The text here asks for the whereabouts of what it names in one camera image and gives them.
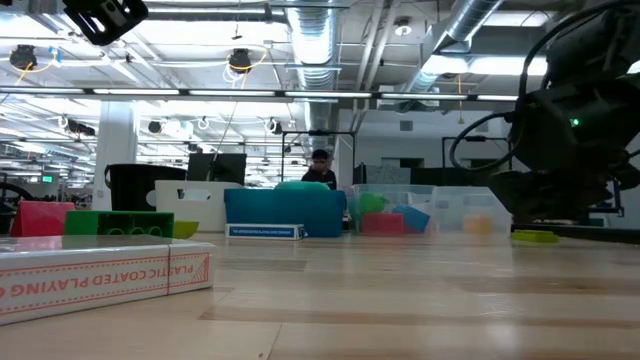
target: wooden table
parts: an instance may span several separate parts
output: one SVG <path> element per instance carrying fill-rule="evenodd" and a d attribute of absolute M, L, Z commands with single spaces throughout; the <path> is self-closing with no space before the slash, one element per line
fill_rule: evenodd
<path fill-rule="evenodd" d="M 640 251 L 501 237 L 233 241 L 213 290 L 0 328 L 1 359 L 640 359 Z"/>

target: computer monitor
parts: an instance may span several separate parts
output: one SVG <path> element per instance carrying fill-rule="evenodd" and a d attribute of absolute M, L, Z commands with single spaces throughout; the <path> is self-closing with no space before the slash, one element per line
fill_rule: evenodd
<path fill-rule="evenodd" d="M 247 154 L 190 154 L 187 180 L 233 182 L 244 186 Z"/>

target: black trash can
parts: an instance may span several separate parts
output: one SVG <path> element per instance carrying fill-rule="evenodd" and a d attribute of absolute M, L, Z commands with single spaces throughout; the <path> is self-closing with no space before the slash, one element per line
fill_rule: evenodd
<path fill-rule="evenodd" d="M 113 164 L 104 169 L 113 211 L 156 211 L 156 180 L 184 180 L 187 170 L 145 164 Z"/>

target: red block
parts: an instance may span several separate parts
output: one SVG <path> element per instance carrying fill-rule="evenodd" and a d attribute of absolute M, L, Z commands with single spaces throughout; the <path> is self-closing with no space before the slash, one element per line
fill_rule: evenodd
<path fill-rule="evenodd" d="M 64 234 L 67 211 L 75 210 L 73 203 L 22 201 L 11 226 L 12 237 L 56 236 Z"/>
<path fill-rule="evenodd" d="M 404 234 L 402 214 L 362 215 L 362 234 L 373 236 L 396 236 Z"/>

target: person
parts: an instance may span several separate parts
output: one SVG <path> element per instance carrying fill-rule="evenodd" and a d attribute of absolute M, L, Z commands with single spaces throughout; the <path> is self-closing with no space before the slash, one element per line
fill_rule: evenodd
<path fill-rule="evenodd" d="M 318 149 L 311 155 L 313 165 L 302 177 L 302 181 L 321 182 L 329 186 L 329 189 L 337 189 L 336 174 L 329 169 L 329 153 Z"/>

